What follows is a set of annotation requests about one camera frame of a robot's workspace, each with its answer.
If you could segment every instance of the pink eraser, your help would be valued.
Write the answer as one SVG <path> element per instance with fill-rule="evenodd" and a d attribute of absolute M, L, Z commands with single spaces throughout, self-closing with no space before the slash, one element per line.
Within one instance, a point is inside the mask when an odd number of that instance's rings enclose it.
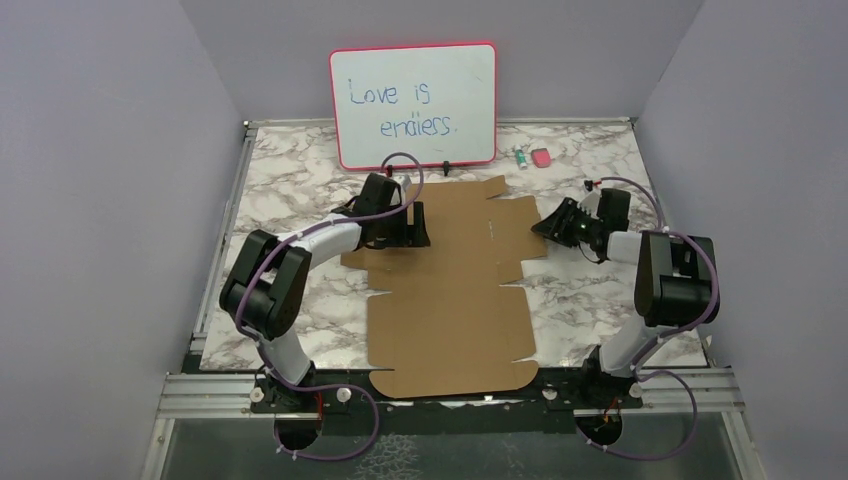
<path fill-rule="evenodd" d="M 551 154 L 547 148 L 537 148 L 530 152 L 530 158 L 533 159 L 533 164 L 539 168 L 547 168 L 551 166 Z"/>

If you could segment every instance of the white marble pattern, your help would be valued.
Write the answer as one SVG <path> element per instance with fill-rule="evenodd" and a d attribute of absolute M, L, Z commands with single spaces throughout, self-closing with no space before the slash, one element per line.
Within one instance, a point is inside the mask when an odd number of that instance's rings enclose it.
<path fill-rule="evenodd" d="M 547 148 L 553 164 L 537 169 L 531 163 L 529 169 L 519 170 L 512 153 L 515 146 L 528 154 L 528 161 L 530 150 Z M 542 217 L 553 212 L 565 196 L 582 198 L 586 178 L 617 175 L 648 185 L 632 129 L 624 125 L 502 126 L 494 162 L 455 169 L 447 178 L 431 169 L 426 181 L 484 180 L 497 175 L 506 176 L 507 197 L 535 196 Z M 315 223 L 358 193 L 363 178 L 362 173 L 340 169 L 332 127 L 262 128 L 242 192 L 224 278 L 249 232 L 262 228 L 281 234 Z M 653 226 L 650 205 L 635 189 L 628 190 L 634 193 L 631 229 Z M 550 242 L 547 258 L 524 261 L 522 266 L 525 278 L 517 284 L 527 291 L 536 337 L 536 354 L 531 358 L 541 366 L 580 365 L 593 346 L 610 338 L 634 310 L 633 266 L 594 265 L 580 251 Z M 365 304 L 376 291 L 367 288 L 366 275 L 342 267 L 338 258 L 310 273 L 295 328 L 304 350 L 319 368 L 370 367 Z M 235 331 L 230 317 L 217 305 L 212 315 L 201 368 L 258 368 L 253 343 Z M 648 363 L 705 364 L 695 333 L 669 341 Z"/>

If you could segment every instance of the gray wall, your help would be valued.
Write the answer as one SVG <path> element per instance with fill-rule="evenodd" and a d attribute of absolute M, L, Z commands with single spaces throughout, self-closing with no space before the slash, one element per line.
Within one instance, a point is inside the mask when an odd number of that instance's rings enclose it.
<path fill-rule="evenodd" d="M 136 478 L 241 128 L 176 0 L 0 5 L 0 478 Z"/>
<path fill-rule="evenodd" d="M 636 116 L 702 0 L 181 0 L 239 112 L 333 115 L 340 47 L 491 40 L 499 114 Z"/>
<path fill-rule="evenodd" d="M 716 241 L 719 355 L 772 479 L 845 478 L 848 4 L 707 0 L 637 124 L 661 200 Z"/>

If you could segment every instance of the flat cardboard box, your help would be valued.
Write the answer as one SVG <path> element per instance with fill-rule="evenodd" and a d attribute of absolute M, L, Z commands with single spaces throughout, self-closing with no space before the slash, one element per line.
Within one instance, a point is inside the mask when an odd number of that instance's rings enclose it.
<path fill-rule="evenodd" d="M 428 183 L 419 200 L 432 245 L 359 250 L 342 265 L 368 271 L 391 293 L 368 299 L 368 361 L 374 387 L 392 398 L 521 388 L 539 365 L 521 260 L 547 255 L 530 232 L 541 220 L 533 197 L 494 198 L 503 176 Z"/>

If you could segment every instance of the purple cable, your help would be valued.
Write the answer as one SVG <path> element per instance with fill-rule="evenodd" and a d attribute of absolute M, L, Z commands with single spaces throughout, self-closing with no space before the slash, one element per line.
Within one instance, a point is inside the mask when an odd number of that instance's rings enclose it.
<path fill-rule="evenodd" d="M 250 294 L 253 293 L 253 289 L 256 288 L 256 284 L 259 283 L 259 278 L 262 276 L 262 273 L 264 273 L 268 269 L 268 267 L 271 265 L 271 262 L 274 261 L 274 258 L 281 251 L 283 251 L 283 249 L 285 247 L 287 247 L 291 242 L 297 240 L 300 237 L 309 235 L 310 233 L 313 233 L 313 232 L 320 230 L 322 228 L 332 226 L 332 225 L 337 224 L 337 223 L 368 222 L 368 221 L 371 221 L 371 220 L 379 220 L 381 218 L 386 218 L 386 217 L 392 216 L 396 213 L 400 213 L 402 211 L 405 211 L 410 205 L 412 205 L 412 202 L 414 202 L 418 198 L 418 195 L 421 194 L 421 189 L 424 188 L 424 169 L 421 167 L 421 163 L 418 161 L 418 159 L 416 159 L 412 155 L 410 155 L 408 153 L 404 153 L 404 152 L 395 152 L 395 153 L 392 153 L 389 156 L 387 156 L 383 160 L 383 163 L 380 165 L 380 169 L 382 170 L 386 166 L 386 163 L 388 163 L 389 160 L 391 160 L 394 157 L 406 157 L 409 160 L 412 160 L 412 163 L 414 163 L 415 166 L 418 168 L 418 188 L 415 189 L 415 194 L 412 195 L 412 197 L 407 198 L 406 202 L 404 202 L 402 205 L 400 205 L 399 207 L 397 207 L 393 210 L 389 210 L 388 212 L 378 213 L 376 215 L 366 215 L 364 217 L 349 217 L 349 218 L 342 218 L 342 219 L 333 220 L 333 221 L 328 220 L 328 221 L 325 221 L 325 222 L 316 223 L 315 225 L 307 227 L 306 229 L 304 229 L 300 232 L 293 233 L 293 234 L 289 235 L 288 237 L 286 237 L 284 240 L 281 240 L 280 243 L 276 247 L 274 247 L 273 250 L 271 250 L 271 253 L 269 253 L 265 257 L 265 260 L 263 260 L 262 263 L 259 265 L 259 268 L 256 270 L 256 273 L 253 275 L 253 278 L 251 278 L 250 282 L 247 284 L 247 288 L 244 291 L 244 295 L 242 295 L 242 297 L 241 297 L 241 301 L 239 302 L 238 308 L 236 309 L 235 318 L 233 318 L 233 321 L 236 324 L 236 330 L 238 330 L 239 333 L 250 338 L 251 340 L 253 340 L 255 342 L 259 341 L 259 336 L 254 334 L 250 330 L 248 330 L 244 326 L 244 321 L 242 320 L 242 315 L 244 314 L 244 309 L 245 309 L 245 307 L 247 307 L 247 299 L 250 298 Z M 321 390 L 332 390 L 332 389 L 337 389 L 337 388 L 349 388 L 351 390 L 355 390 L 355 391 L 363 394 L 365 396 L 365 399 L 368 400 L 368 402 L 371 404 L 371 408 L 374 411 L 374 430 L 371 432 L 371 436 L 368 438 L 368 441 L 366 441 L 365 444 L 363 444 L 361 447 L 354 450 L 353 452 L 350 452 L 350 453 L 345 454 L 345 455 L 337 455 L 337 456 L 332 456 L 332 457 L 323 457 L 323 456 L 319 456 L 319 455 L 311 455 L 311 454 L 308 454 L 308 453 L 298 455 L 295 452 L 285 448 L 282 444 L 280 444 L 280 448 L 282 449 L 282 451 L 285 451 L 286 453 L 291 453 L 292 455 L 295 455 L 295 457 L 299 456 L 301 458 L 307 458 L 309 460 L 340 461 L 340 460 L 348 460 L 350 458 L 356 457 L 357 455 L 360 455 L 365 450 L 367 450 L 371 445 L 374 444 L 374 442 L 377 440 L 377 433 L 379 432 L 379 429 L 380 429 L 380 415 L 379 415 L 379 410 L 377 408 L 377 402 L 374 400 L 374 397 L 372 397 L 366 390 L 364 390 L 362 387 L 358 387 L 356 385 L 345 385 L 345 384 L 321 385 L 321 386 L 317 386 L 317 387 L 298 387 L 296 385 L 292 385 L 291 383 L 287 382 L 282 377 L 282 375 L 279 374 L 279 372 L 277 372 L 276 370 L 274 370 L 273 367 L 271 367 L 271 363 L 268 361 L 268 357 L 265 355 L 265 352 L 262 351 L 262 348 L 257 347 L 257 350 L 259 351 L 259 357 L 262 359 L 262 362 L 268 368 L 269 373 L 275 379 L 277 379 L 280 383 L 282 383 L 283 386 L 285 386 L 286 388 L 289 388 L 289 389 L 294 390 L 296 392 L 318 392 L 318 391 L 321 391 Z"/>
<path fill-rule="evenodd" d="M 654 207 L 654 213 L 657 214 L 657 230 L 665 226 L 665 215 L 663 214 L 663 211 L 660 208 L 660 203 L 657 201 L 657 199 L 654 198 L 654 196 L 651 194 L 651 192 L 648 191 L 647 188 L 643 187 L 642 185 L 639 185 L 637 182 L 634 182 L 629 178 L 624 177 L 601 177 L 601 181 L 624 182 L 639 189 L 639 191 L 642 192 L 642 194 L 648 198 L 648 201 L 651 202 L 651 206 Z"/>

